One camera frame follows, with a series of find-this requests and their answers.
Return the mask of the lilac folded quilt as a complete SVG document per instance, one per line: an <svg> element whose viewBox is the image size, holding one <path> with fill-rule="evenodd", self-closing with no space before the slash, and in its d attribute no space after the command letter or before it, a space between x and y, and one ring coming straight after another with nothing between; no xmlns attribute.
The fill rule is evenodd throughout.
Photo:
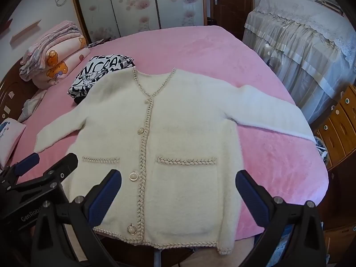
<svg viewBox="0 0 356 267"><path fill-rule="evenodd" d="M78 26L72 21L63 22L52 27L35 41L20 60L19 76L29 81L41 71L52 68L65 57L86 46L86 39Z"/></svg>

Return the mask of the small grey cloth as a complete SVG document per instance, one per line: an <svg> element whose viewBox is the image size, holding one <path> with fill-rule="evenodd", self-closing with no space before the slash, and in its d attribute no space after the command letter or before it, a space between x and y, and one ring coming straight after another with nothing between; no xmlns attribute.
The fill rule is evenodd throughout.
<svg viewBox="0 0 356 267"><path fill-rule="evenodd" d="M26 121L37 109L41 101L43 100L47 90L39 90L34 97L26 100L24 102L24 106L22 108L22 113L20 114L18 121L24 122Z"/></svg>

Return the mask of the floral sliding wardrobe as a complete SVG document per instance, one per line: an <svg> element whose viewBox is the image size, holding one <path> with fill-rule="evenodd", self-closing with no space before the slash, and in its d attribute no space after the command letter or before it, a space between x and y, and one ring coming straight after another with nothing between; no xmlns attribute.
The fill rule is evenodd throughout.
<svg viewBox="0 0 356 267"><path fill-rule="evenodd" d="M73 0L89 42L207 24L206 0Z"/></svg>

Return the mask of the dark brown wooden door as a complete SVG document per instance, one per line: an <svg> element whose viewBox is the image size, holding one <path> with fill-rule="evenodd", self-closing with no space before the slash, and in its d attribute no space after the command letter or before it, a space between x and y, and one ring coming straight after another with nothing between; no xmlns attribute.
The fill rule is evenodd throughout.
<svg viewBox="0 0 356 267"><path fill-rule="evenodd" d="M253 0L210 0L210 17L216 25L242 40Z"/></svg>

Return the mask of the pink wall shelf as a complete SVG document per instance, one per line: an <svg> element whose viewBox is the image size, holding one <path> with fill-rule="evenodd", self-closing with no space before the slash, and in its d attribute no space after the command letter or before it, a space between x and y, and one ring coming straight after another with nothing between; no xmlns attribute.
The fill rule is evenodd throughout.
<svg viewBox="0 0 356 267"><path fill-rule="evenodd" d="M26 27L24 27L22 30L18 31L16 34L12 35L12 38L10 40L10 44L13 44L15 41L17 41L18 39L20 39L22 36L24 36L26 33L28 33L29 31L31 31L33 28L35 28L36 26L39 25L39 23L41 22L41 19L33 22L30 25L27 25Z"/></svg>

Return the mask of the pink white pillow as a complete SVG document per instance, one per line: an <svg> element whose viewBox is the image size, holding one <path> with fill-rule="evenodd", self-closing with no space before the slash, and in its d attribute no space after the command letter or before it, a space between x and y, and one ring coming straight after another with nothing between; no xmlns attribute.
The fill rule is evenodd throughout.
<svg viewBox="0 0 356 267"><path fill-rule="evenodd" d="M22 133L26 128L25 124L22 124L12 118L7 118L1 123L1 135L0 135L0 163L1 169L6 167L6 164L19 142Z"/></svg>

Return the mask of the beige lace covered furniture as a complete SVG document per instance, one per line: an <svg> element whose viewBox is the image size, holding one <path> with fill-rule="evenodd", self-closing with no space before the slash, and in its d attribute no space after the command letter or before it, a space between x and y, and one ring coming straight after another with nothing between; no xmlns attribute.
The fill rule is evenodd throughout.
<svg viewBox="0 0 356 267"><path fill-rule="evenodd" d="M309 123L355 82L355 30L347 18L309 0L260 0L243 42L285 86Z"/></svg>

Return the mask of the pink bear print quilt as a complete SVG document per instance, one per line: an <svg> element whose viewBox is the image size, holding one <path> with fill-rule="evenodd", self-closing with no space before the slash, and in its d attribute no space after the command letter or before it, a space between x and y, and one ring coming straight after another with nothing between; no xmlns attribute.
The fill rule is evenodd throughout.
<svg viewBox="0 0 356 267"><path fill-rule="evenodd" d="M90 53L83 36L72 37L49 47L41 57L44 68L32 78L39 89L48 89L64 80Z"/></svg>

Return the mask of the cream fuzzy cardigan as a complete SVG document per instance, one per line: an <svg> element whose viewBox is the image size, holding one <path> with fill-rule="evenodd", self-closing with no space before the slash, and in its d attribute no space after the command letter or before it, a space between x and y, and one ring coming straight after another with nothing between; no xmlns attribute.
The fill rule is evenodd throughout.
<svg viewBox="0 0 356 267"><path fill-rule="evenodd" d="M63 181L72 200L111 169L122 186L97 233L158 249L234 249L244 167L237 126L313 140L301 110L245 85L175 69L106 74L70 112L37 135L42 152L74 131L77 169Z"/></svg>

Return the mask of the black white patterned folded garment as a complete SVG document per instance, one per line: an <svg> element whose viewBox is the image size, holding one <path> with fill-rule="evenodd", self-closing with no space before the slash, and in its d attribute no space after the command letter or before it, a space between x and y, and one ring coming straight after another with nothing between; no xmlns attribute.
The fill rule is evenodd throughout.
<svg viewBox="0 0 356 267"><path fill-rule="evenodd" d="M93 56L76 76L68 89L68 95L76 105L81 103L94 84L109 72L135 66L134 59L119 54Z"/></svg>

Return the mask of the wooden drawer cabinet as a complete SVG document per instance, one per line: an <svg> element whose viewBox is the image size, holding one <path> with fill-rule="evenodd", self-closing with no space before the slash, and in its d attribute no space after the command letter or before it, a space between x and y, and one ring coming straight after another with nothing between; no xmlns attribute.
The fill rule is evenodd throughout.
<svg viewBox="0 0 356 267"><path fill-rule="evenodd" d="M350 84L342 93L331 114L315 130L328 152L326 168L337 166L355 152L355 86Z"/></svg>

